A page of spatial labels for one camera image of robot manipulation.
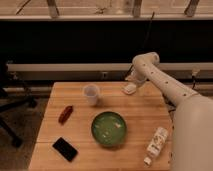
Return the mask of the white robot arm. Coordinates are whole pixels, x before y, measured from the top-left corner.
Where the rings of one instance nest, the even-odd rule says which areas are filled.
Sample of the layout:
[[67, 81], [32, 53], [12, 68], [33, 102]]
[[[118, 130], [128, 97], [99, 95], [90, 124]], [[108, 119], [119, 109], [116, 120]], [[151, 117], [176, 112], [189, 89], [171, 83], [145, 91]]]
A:
[[213, 100], [157, 68], [156, 52], [137, 55], [128, 81], [151, 81], [176, 107], [170, 171], [213, 171]]

